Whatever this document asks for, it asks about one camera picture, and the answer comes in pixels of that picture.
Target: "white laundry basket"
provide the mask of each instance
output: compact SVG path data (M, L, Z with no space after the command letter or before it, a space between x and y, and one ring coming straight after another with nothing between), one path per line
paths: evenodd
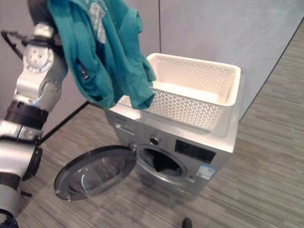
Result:
M149 113L213 130L225 107L236 102L237 66L157 53L148 60L157 78Z

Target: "gray wall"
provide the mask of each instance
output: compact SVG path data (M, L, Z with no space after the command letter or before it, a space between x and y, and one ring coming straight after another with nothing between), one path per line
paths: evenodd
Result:
M158 0L125 0L137 9L142 18L142 33L139 35L142 52L145 55L160 52Z
M126 2L140 11L143 22L140 43L143 53L149 55L159 52L158 0L127 0ZM0 30L17 30L21 34L30 34L32 28L26 0L0 1ZM3 118L11 103L17 78L22 71L22 61L2 38L0 38L0 53L0 118ZM69 73L63 82L61 99L50 113L43 128L44 133L53 129L85 101Z
M0 30L17 30L28 35L32 32L32 28L33 24L29 16L27 1L0 1ZM0 38L0 53L0 118L3 118L11 103L17 78L22 71L22 61L18 59L2 37ZM53 129L85 101L69 73L63 82L61 99L43 127L44 133Z
M304 0L161 0L161 51L239 66L244 114L303 15Z

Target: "teal shirt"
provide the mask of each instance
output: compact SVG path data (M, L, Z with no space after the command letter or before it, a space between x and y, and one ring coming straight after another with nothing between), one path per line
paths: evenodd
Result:
M142 21L123 0L48 0L79 91L104 108L123 95L145 109L155 74L139 47Z

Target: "front-loading washing machine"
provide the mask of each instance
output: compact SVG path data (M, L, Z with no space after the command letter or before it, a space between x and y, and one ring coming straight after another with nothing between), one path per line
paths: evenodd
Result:
M118 103L105 110L122 145L87 152L57 175L55 190L65 200L109 190L133 169L142 182L155 183L186 198L197 196L233 153L244 79L236 103L215 129L206 131Z

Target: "washing machine top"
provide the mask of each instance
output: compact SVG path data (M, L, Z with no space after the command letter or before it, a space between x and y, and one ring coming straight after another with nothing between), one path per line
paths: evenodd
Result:
M226 107L217 127L212 131L168 120L145 111L132 109L122 103L118 103L115 107L111 108L110 111L154 127L160 131L178 135L182 138L202 143L219 150L233 152L238 131L244 87L245 78L242 76L240 78L236 103L233 106Z

